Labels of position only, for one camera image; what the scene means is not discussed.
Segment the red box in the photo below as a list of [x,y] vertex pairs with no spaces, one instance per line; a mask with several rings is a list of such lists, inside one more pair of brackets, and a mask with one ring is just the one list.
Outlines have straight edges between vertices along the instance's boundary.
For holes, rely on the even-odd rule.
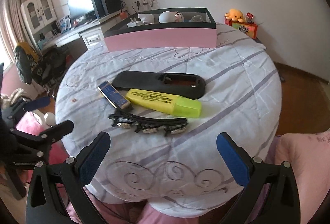
[[250,36],[252,39],[255,39],[257,37],[257,24],[250,24],[250,23],[241,23],[238,21],[231,21],[229,19],[226,19],[225,17],[225,24],[232,26],[235,29],[240,30],[241,32],[245,33],[246,35]]

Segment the pink pants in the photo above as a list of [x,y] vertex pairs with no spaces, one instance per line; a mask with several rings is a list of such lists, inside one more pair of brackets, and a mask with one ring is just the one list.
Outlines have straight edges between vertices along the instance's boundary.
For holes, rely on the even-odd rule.
[[[130,204],[106,204],[95,199],[92,194],[86,189],[85,192],[93,202],[96,209],[100,212],[106,222],[109,224],[128,224],[131,223],[129,217]],[[81,223],[72,204],[67,207],[67,211],[71,219],[77,223]],[[162,214],[153,209],[149,204],[143,208],[143,211],[138,219],[137,224],[198,224],[198,218],[180,218]]]

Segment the box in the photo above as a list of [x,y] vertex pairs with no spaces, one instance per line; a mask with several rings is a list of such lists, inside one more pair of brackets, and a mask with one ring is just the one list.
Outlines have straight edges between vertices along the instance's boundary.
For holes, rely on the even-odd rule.
[[[165,11],[182,13],[184,22],[159,23],[159,15]],[[155,23],[128,28],[131,19],[138,19],[136,13],[124,19],[104,33],[109,50],[120,51],[153,47],[204,47],[216,48],[216,22],[206,8],[168,8],[141,12],[153,14]],[[187,22],[193,16],[201,15],[204,22]]]
[[232,26],[235,29],[240,30],[241,32],[244,32],[246,35],[250,36],[252,39],[255,39],[257,37],[257,24],[250,24],[250,23],[240,23],[238,21],[231,21],[229,19],[226,19],[225,17],[225,24]]

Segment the silver bolt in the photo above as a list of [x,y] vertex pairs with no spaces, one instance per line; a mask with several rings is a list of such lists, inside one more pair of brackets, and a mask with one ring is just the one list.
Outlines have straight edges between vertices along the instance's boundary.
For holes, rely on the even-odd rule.
[[288,161],[283,162],[284,167],[289,168],[291,164]]
[[255,157],[253,157],[253,161],[254,161],[255,163],[259,164],[259,163],[262,162],[262,159],[261,159],[260,157],[258,157],[258,156],[255,156]]
[[42,167],[43,166],[43,164],[44,164],[44,162],[42,162],[42,161],[40,161],[40,162],[37,162],[37,164],[36,164],[36,167]]
[[74,161],[75,161],[75,158],[74,158],[74,157],[68,157],[68,158],[66,158],[66,160],[65,160],[65,162],[66,162],[67,164],[72,164]]

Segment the window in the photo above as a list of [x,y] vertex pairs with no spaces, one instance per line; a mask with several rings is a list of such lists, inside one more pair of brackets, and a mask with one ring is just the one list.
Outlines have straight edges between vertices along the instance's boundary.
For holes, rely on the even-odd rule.
[[11,63],[10,58],[7,54],[7,51],[5,50],[3,43],[0,40],[0,63],[3,63],[3,62],[4,62],[4,67],[3,67],[4,69],[6,69]]

